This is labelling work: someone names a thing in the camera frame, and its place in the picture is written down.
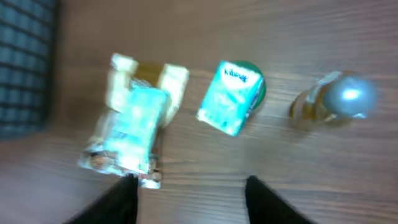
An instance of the green round lid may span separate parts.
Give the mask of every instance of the green round lid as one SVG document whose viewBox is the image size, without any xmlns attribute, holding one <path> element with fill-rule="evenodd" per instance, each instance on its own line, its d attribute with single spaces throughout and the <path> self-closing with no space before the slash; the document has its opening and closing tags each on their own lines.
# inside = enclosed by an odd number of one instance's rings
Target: green round lid
<svg viewBox="0 0 398 224">
<path fill-rule="evenodd" d="M 262 88 L 260 90 L 259 96 L 257 98 L 256 104 L 254 104 L 253 109 L 256 109 L 259 107 L 260 103 L 264 100 L 264 98 L 266 97 L 266 91 L 267 91 L 267 84 L 266 84 L 266 78 L 264 77 L 264 75 L 262 74 L 261 70 L 255 66 L 253 63 L 248 62 L 246 60 L 235 60 L 232 61 L 232 63 L 234 63 L 237 66 L 240 67 L 244 67 L 247 68 L 249 70 L 252 70 L 258 74 L 260 74 L 262 76 L 262 79 L 264 80 L 262 83 Z"/>
</svg>

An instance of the dark basket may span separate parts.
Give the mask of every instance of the dark basket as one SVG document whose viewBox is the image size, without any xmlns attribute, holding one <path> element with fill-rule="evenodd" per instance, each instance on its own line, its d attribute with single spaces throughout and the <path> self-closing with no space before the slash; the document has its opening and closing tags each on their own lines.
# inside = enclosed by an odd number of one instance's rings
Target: dark basket
<svg viewBox="0 0 398 224">
<path fill-rule="evenodd" d="M 0 1 L 0 139 L 41 130 L 52 101 L 59 0 Z"/>
</svg>

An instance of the brown wooden surface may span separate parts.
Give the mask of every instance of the brown wooden surface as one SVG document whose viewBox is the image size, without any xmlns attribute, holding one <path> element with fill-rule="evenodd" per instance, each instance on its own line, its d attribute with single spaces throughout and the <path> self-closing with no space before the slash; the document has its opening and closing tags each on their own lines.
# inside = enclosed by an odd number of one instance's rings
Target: brown wooden surface
<svg viewBox="0 0 398 224">
<path fill-rule="evenodd" d="M 76 166 L 103 104 L 113 52 L 191 70 L 167 128 L 162 190 L 141 190 L 141 223 L 247 223 L 243 180 L 257 174 L 319 223 L 398 222 L 398 1 L 67 0 L 49 129 L 0 143 L 1 223 L 60 223 L 117 177 Z M 265 74 L 264 107 L 237 138 L 196 120 L 220 60 Z M 305 134 L 286 126 L 316 77 L 370 74 L 373 119 Z"/>
</svg>

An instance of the wood grain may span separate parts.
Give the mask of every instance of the wood grain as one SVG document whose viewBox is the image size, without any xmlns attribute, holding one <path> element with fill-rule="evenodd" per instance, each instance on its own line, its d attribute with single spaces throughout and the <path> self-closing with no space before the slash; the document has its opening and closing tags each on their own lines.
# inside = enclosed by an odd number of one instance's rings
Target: wood grain
<svg viewBox="0 0 398 224">
<path fill-rule="evenodd" d="M 397 10 L 396 0 L 65 1 L 52 123 L 0 143 L 2 223 L 61 223 L 117 181 L 76 166 L 113 52 L 191 71 L 167 128 L 164 188 L 141 190 L 141 223 L 248 223 L 249 174 L 318 223 L 397 223 Z M 195 118 L 217 64 L 234 59 L 255 63 L 268 84 L 237 138 Z M 377 83 L 374 117 L 313 133 L 288 128 L 294 98 L 345 69 Z"/>
</svg>

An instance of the grid pattern basket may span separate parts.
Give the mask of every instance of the grid pattern basket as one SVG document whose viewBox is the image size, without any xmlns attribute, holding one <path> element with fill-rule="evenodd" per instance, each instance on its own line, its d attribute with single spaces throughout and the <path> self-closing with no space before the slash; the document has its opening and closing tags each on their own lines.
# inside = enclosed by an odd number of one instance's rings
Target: grid pattern basket
<svg viewBox="0 0 398 224">
<path fill-rule="evenodd" d="M 58 12 L 58 0 L 0 0 L 0 139 L 46 123 Z"/>
</svg>

